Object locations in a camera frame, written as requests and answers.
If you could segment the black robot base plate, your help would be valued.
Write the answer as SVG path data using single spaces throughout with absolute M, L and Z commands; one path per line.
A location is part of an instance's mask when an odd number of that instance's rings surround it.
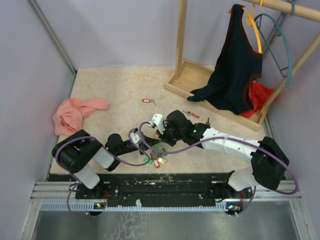
M 95 209 L 217 209 L 233 215 L 244 208 L 253 189 L 234 190 L 230 173 L 144 173 L 101 174 L 93 189 L 80 184 L 77 200 L 101 200 Z

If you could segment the yellow clothes hanger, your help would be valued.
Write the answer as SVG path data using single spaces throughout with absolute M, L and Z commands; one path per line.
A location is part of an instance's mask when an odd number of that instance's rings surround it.
M 256 5 L 254 3 L 252 4 L 252 12 L 250 12 L 246 7 L 243 7 L 242 9 L 246 13 L 247 25 L 249 27 L 252 27 L 254 30 L 258 53 L 262 54 L 263 51 L 262 51 L 262 43 L 261 43 L 260 33 L 259 33 L 258 27 L 255 23 L 255 20 L 253 18 L 254 14 L 256 12 Z

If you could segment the red cloth in rack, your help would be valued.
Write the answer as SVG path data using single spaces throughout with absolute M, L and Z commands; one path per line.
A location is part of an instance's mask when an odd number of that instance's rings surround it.
M 274 88 L 268 88 L 260 82 L 252 82 L 249 87 L 248 96 L 253 104 L 253 109 L 241 113 L 240 115 L 244 118 L 252 117 L 256 112 L 261 110 L 274 90 Z

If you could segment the dark navy tank top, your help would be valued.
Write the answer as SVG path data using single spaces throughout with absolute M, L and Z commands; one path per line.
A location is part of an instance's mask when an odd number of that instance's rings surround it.
M 254 51 L 243 27 L 244 6 L 231 8 L 225 42 L 207 84 L 192 90 L 189 102 L 207 101 L 218 110 L 250 118 L 255 104 L 250 97 L 251 83 L 262 76 L 263 55 Z

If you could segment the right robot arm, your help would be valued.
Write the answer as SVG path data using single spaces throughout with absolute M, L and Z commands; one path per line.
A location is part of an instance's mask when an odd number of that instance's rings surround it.
M 160 139 L 170 146 L 183 141 L 189 146 L 196 144 L 199 148 L 219 151 L 246 162 L 248 167 L 234 170 L 223 185 L 223 192 L 229 198 L 256 185 L 277 190 L 285 167 L 290 163 L 273 138 L 251 140 L 229 135 L 206 123 L 192 123 L 179 110 L 161 117 L 158 131 Z

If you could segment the key with long red tag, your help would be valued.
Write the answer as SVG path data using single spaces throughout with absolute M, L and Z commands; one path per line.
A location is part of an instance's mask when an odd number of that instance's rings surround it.
M 191 111 L 182 110 L 182 112 L 185 113 L 187 116 L 193 116 L 194 118 L 197 118 L 197 119 L 200 118 L 197 114 L 195 114 L 195 113 L 193 113 Z

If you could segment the large keyring with coloured tags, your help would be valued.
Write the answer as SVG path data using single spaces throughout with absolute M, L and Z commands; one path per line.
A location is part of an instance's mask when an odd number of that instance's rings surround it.
M 156 169 L 159 169 L 161 164 L 166 164 L 168 162 L 165 159 L 167 156 L 165 152 L 166 150 L 163 148 L 163 145 L 161 143 L 157 143 L 153 146 L 153 149 L 150 153 L 150 160 L 148 160 L 148 158 L 144 158 L 143 162 L 154 166 Z

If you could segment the pink crumpled cloth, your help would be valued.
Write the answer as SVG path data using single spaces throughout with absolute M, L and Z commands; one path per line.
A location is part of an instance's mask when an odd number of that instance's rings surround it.
M 52 117 L 55 135 L 73 135 L 83 128 L 85 118 L 95 111 L 106 111 L 109 106 L 110 104 L 101 98 L 64 100 Z

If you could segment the blue-grey clothes hanger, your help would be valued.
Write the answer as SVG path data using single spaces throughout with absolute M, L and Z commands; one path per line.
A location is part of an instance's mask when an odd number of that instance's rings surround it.
M 291 85 L 293 76 L 292 52 L 288 38 L 282 28 L 287 15 L 287 13 L 282 12 L 279 19 L 276 20 L 267 13 L 260 13 L 254 18 L 258 32 L 262 37 L 262 41 L 265 43 L 265 48 L 272 56 L 280 75 L 285 80 L 285 88 Z M 262 30 L 264 20 L 269 20 L 273 24 L 272 34 L 269 37 L 267 37 Z

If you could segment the grey wall corner rail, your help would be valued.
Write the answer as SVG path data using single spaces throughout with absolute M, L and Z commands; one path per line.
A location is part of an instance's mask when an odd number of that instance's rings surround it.
M 44 27 L 45 32 L 47 33 L 48 37 L 50 38 L 51 42 L 53 43 L 54 47 L 56 48 L 58 54 L 60 55 L 64 63 L 67 65 L 72 74 L 76 75 L 78 71 L 76 70 L 73 64 L 71 57 L 67 53 L 67 50 L 63 46 L 62 42 L 59 40 L 58 35 L 56 34 L 55 30 L 53 29 L 47 17 L 45 16 L 39 3 L 36 0 L 27 0 L 27 2 L 34 11 L 36 17 L 39 19 L 42 26 Z

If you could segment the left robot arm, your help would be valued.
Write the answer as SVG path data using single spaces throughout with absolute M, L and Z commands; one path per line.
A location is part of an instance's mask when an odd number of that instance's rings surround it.
M 60 167 L 85 185 L 88 195 L 97 199 L 103 195 L 104 186 L 89 162 L 93 160 L 111 172 L 121 163 L 117 157 L 135 151 L 143 155 L 147 149 L 136 128 L 129 133 L 128 140 L 124 141 L 119 134 L 113 133 L 106 144 L 82 129 L 55 145 L 51 154 Z

